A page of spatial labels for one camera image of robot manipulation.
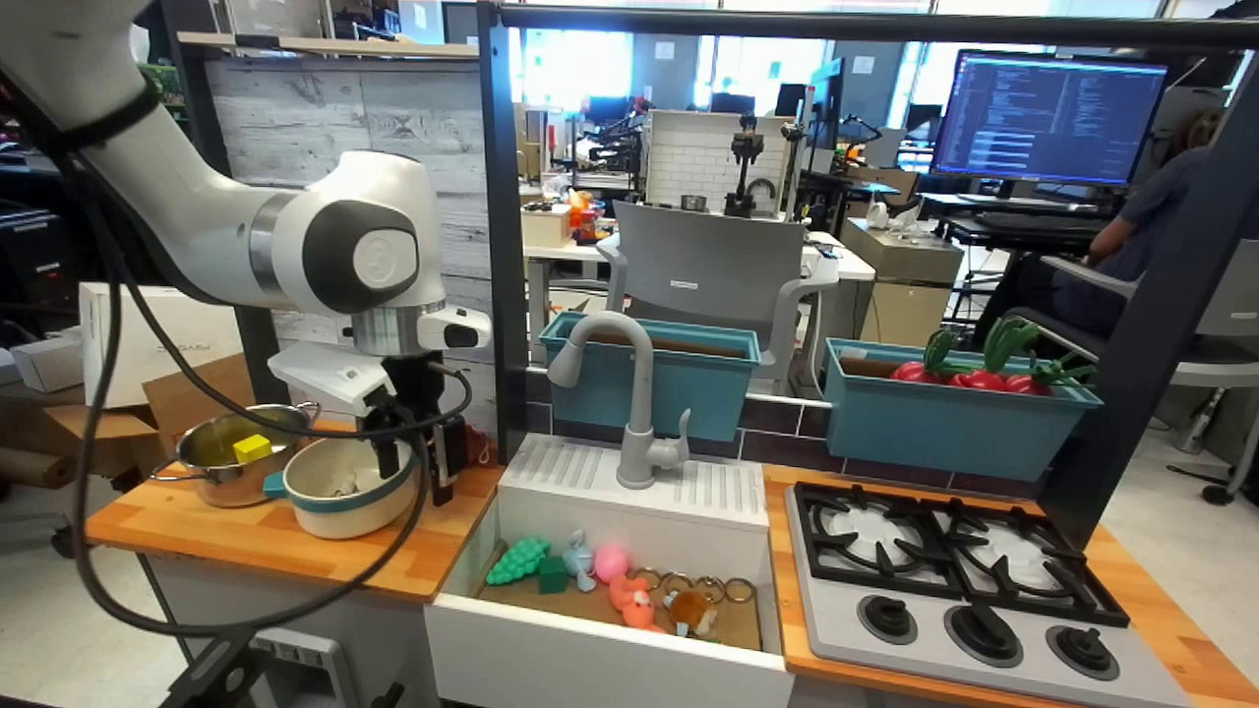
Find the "teal basket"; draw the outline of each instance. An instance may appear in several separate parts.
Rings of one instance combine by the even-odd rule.
[[[583,313],[561,313],[545,330],[547,363],[575,335]],[[756,330],[637,320],[656,344],[652,428],[677,436],[677,419],[692,409],[692,440],[735,440],[744,396],[760,367]],[[580,386],[553,386],[555,424],[627,428],[635,363],[631,344],[592,338]]]
[[[1080,415],[1103,403],[1073,379],[1046,396],[1020,396],[862,372],[902,363],[920,363],[920,351],[825,338],[832,456],[1034,485]],[[950,367],[976,371],[984,355],[957,351]]]

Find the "gray faucet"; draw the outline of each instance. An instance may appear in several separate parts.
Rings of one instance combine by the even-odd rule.
[[[616,330],[627,335],[635,344],[635,388],[631,388],[631,419],[623,436],[623,486],[652,486],[652,473],[680,473],[690,459],[690,419],[692,414],[680,414],[677,440],[652,440],[652,338],[643,330],[637,320],[618,309],[596,309],[588,313],[567,344],[555,355],[547,379],[553,386],[580,386],[583,379],[583,344],[592,335]]]

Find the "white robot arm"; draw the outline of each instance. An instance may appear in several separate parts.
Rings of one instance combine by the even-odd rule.
[[[0,0],[0,73],[57,131],[102,120],[145,89],[130,19],[150,0]],[[487,320],[446,302],[437,204],[427,166],[347,153],[309,188],[239,186],[187,140],[164,111],[87,145],[83,158],[143,217],[164,275],[213,302],[355,320],[355,351],[281,355],[273,371],[355,415],[383,356],[484,344]],[[343,367],[372,371],[343,386]]]

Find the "toy stove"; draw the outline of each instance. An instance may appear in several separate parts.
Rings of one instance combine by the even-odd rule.
[[[1068,705],[1186,705],[1051,518],[798,485],[791,524],[818,658]]]

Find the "green toy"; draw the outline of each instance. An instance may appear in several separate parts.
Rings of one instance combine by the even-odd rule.
[[[547,553],[540,561],[540,594],[562,594],[575,580],[575,573],[567,571],[562,553]]]
[[[521,537],[509,548],[509,553],[487,571],[487,587],[512,587],[525,580],[540,571],[547,558],[553,544],[547,537]]]

